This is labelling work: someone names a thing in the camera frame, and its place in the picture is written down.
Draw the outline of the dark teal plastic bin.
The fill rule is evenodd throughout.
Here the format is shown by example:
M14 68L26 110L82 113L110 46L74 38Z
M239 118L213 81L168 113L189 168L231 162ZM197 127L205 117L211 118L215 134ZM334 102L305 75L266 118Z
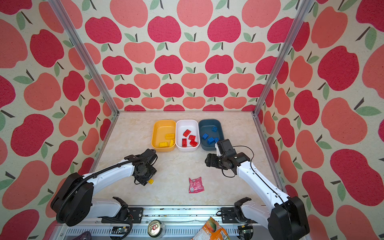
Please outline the dark teal plastic bin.
M212 131L212 127L217 127L218 130L216 132ZM224 140L224 133L223 133L223 128L220 123L220 121L216 119L205 119L199 121L199 131L200 131L200 142L203 150L205 151L215 151L215 142L212 144L207 143L207 139L209 138L219 138L220 141ZM208 138L206 140L202 139L203 134L208 134Z

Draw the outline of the yellow plastic bin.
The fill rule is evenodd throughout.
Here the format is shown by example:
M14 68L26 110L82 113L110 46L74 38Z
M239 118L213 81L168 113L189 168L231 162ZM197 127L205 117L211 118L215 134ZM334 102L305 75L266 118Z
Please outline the yellow plastic bin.
M173 147L170 147L171 140L166 140L166 134L175 134L175 144ZM160 142L168 142L169 146L167 148L160 148ZM176 122L173 120L160 120L154 124L153 135L152 135L152 147L157 152L171 152L176 147Z

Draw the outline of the red long lego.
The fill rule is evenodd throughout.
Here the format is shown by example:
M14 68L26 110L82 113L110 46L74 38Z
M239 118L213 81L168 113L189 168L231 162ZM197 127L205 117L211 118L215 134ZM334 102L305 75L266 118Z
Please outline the red long lego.
M187 139L182 139L182 147L186 148L188 146Z

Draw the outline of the white plastic bin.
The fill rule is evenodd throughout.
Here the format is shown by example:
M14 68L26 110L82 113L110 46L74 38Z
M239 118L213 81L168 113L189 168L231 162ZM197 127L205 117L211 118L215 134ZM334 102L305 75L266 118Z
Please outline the white plastic bin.
M190 145L189 136L184 137L183 133L185 130L190 130L192 131L190 135L196 136L195 142L198 143L197 147L192 147ZM187 139L187 144L188 146L186 148L182 147L182 139ZM176 123L176 146L180 151L184 152L190 152L190 151L195 151L198 149L200 145L200 132L199 132L199 126L198 122L195 120L179 120Z

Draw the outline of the yellow long lego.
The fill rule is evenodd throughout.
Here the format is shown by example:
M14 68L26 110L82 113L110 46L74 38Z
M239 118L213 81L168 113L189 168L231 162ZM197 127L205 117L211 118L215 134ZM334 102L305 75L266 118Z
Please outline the yellow long lego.
M166 140L174 140L175 139L175 134L166 134L165 135Z

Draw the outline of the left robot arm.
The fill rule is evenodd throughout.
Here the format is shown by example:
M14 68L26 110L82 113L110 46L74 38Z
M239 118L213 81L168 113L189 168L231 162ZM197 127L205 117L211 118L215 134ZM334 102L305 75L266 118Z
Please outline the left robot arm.
M56 221L69 227L84 219L100 218L102 223L127 223L133 221L128 204L119 197L97 199L95 194L124 178L134 177L134 183L145 186L157 170L158 156L147 149L140 155L129 155L120 162L98 172L69 175L51 202Z

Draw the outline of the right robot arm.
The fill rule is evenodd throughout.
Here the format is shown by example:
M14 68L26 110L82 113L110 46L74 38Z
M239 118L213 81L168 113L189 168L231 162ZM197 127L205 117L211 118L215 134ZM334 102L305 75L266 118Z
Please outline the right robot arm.
M208 154L208 167L231 170L243 179L261 198L264 205L258 205L245 197L235 202L235 219L240 223L254 221L265 227L274 240L299 240L310 233L310 226L304 203L299 197L290 197L273 185L251 163L244 153L232 157Z

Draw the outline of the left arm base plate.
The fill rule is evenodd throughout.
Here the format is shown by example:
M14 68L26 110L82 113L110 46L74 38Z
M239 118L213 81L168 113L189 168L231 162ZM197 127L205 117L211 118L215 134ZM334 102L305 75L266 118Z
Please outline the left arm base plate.
M140 224L144 208L122 207L114 217L102 217L103 224Z

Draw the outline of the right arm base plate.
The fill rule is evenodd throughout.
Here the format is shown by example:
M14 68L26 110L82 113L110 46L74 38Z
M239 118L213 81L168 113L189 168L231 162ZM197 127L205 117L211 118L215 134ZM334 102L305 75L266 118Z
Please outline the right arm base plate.
M244 214L239 208L236 207L223 207L217 211L216 216L221 217L222 222L225 224L257 224L257 222L245 218Z

